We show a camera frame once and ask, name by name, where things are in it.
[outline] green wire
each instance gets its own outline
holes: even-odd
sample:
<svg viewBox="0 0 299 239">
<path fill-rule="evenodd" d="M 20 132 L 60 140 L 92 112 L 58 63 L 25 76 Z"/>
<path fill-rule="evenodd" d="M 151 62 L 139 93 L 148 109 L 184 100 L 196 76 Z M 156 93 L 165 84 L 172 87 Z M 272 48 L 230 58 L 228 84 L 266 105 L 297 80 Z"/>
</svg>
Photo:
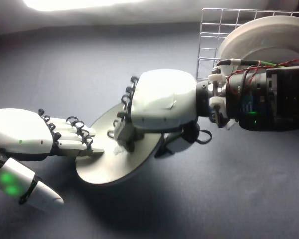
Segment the green wire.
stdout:
<svg viewBox="0 0 299 239">
<path fill-rule="evenodd" d="M 266 62 L 266 61 L 261 61 L 261 64 L 265 66 L 277 66 L 277 64 Z"/>
</svg>

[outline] round plate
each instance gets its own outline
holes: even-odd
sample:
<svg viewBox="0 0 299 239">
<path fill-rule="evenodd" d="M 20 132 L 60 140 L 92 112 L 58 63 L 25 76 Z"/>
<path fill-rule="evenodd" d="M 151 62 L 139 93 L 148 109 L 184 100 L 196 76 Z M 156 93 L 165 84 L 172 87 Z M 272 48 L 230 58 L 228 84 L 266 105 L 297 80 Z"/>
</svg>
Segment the round plate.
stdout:
<svg viewBox="0 0 299 239">
<path fill-rule="evenodd" d="M 114 130 L 113 121 L 118 120 L 116 114 L 122 108 L 122 104 L 117 104 L 91 127 L 96 132 L 93 143 L 104 149 L 104 153 L 95 157 L 76 158 L 76 171 L 80 178 L 88 183 L 104 185 L 126 179 L 147 159 L 153 157 L 163 143 L 162 134 L 145 134 L 144 139 L 135 142 L 132 153 L 118 146 L 114 139 L 107 136 L 107 132 Z"/>
<path fill-rule="evenodd" d="M 226 37 L 218 57 L 273 63 L 299 58 L 299 17 L 268 16 L 250 21 Z M 229 75 L 232 67 L 222 67 L 222 72 Z"/>
</svg>

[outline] metal wire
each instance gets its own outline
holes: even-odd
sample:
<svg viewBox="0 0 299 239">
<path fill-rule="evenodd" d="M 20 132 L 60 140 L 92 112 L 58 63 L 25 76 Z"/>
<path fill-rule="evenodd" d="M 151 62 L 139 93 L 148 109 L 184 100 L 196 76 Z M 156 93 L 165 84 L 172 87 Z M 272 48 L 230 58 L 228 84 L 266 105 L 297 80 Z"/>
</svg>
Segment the metal wire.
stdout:
<svg viewBox="0 0 299 239">
<path fill-rule="evenodd" d="M 218 49 L 233 30 L 248 21 L 274 15 L 299 17 L 299 11 L 204 8 L 199 33 L 197 80 L 208 79 L 217 61 L 223 60 L 218 58 Z"/>
</svg>

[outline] gray cloth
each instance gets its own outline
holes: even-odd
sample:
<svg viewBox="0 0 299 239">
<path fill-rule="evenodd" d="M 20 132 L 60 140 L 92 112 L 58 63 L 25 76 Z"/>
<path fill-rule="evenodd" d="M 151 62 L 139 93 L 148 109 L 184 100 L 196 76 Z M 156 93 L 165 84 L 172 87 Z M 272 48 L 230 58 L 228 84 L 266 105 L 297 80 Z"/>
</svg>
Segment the gray cloth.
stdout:
<svg viewBox="0 0 299 239">
<path fill-rule="evenodd" d="M 51 28 L 0 43 L 0 108 L 44 108 L 91 125 L 119 102 L 132 75 L 195 74 L 198 24 Z M 208 145 L 111 187 L 90 185 L 73 158 L 26 163 L 64 199 L 44 214 L 0 191 L 0 239 L 299 239 L 299 130 L 218 130 Z"/>
</svg>

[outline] green led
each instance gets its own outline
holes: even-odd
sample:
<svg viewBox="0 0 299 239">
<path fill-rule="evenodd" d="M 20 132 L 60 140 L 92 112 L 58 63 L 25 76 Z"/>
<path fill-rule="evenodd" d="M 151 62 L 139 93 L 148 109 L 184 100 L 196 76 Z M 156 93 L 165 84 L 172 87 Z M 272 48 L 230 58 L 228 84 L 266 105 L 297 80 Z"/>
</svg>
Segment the green led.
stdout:
<svg viewBox="0 0 299 239">
<path fill-rule="evenodd" d="M 21 190 L 18 186 L 7 186 L 4 189 L 4 192 L 9 194 L 10 196 L 20 196 Z"/>
<path fill-rule="evenodd" d="M 2 173 L 0 175 L 0 182 L 5 184 L 11 184 L 15 182 L 15 177 L 10 173 Z"/>
</svg>

